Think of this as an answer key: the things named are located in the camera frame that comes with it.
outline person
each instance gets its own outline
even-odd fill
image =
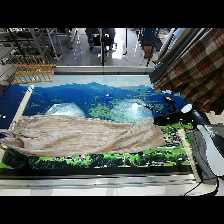
[[[93,34],[99,34],[100,28],[86,28],[85,32],[88,37],[88,44],[91,51],[94,46]],[[113,44],[114,44],[114,37],[115,37],[115,28],[104,28],[104,33],[108,34],[109,37],[112,39],[112,44],[109,46],[109,49],[112,50]]]
[[[142,49],[144,51],[144,58],[149,58],[153,50],[153,43],[155,39],[156,28],[143,28],[142,31]]]

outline landscape print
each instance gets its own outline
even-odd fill
[[[11,111],[16,111],[15,108],[18,108],[27,86],[11,85],[9,89],[10,94],[5,94],[0,100],[0,105],[7,102],[7,109],[12,107]],[[23,115],[62,113],[120,123],[137,123],[146,117],[155,118],[160,116],[155,110],[169,113],[167,102],[163,98],[164,95],[169,96],[176,102],[178,105],[177,110],[186,105],[186,102],[178,95],[157,94],[148,85],[111,86],[92,81],[85,84],[70,83],[49,87],[35,86]],[[139,105],[138,109],[133,108],[133,105],[136,104]],[[144,107],[145,104],[150,105],[154,110]],[[10,125],[13,113],[4,120],[4,127],[1,128],[7,128],[7,125]],[[10,149],[0,162],[0,168],[8,170],[74,170],[77,168],[190,166],[184,146],[177,135],[177,130],[183,127],[190,143],[188,131],[192,128],[191,124],[175,123],[162,127],[166,141],[166,145],[163,147],[152,148],[139,153],[89,154],[68,157],[26,156]]]

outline striped fabric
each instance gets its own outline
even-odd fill
[[[224,110],[224,28],[213,28],[154,83],[157,92],[180,92],[203,112]]]

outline beige dress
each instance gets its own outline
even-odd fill
[[[21,117],[13,131],[0,139],[20,153],[33,156],[131,153],[165,144],[161,128],[147,118],[138,124],[65,115]]]

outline plaid shirt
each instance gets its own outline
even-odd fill
[[[203,112],[224,110],[224,28],[212,28],[154,83],[157,92],[180,92]]]

